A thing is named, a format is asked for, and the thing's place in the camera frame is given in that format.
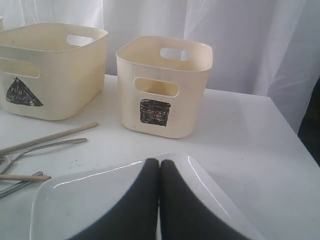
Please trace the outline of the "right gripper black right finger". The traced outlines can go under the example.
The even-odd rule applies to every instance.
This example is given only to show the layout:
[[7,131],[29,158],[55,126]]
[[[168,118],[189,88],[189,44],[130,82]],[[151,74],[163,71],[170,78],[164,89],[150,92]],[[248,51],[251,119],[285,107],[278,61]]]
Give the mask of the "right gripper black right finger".
[[253,225],[192,158],[160,164],[163,240],[251,240]]

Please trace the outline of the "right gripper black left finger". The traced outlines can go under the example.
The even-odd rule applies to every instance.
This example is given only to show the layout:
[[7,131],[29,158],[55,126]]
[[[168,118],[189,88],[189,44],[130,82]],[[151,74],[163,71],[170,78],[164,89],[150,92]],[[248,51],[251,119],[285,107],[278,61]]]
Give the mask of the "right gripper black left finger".
[[158,222],[160,164],[148,158],[121,199],[72,240],[155,240]]

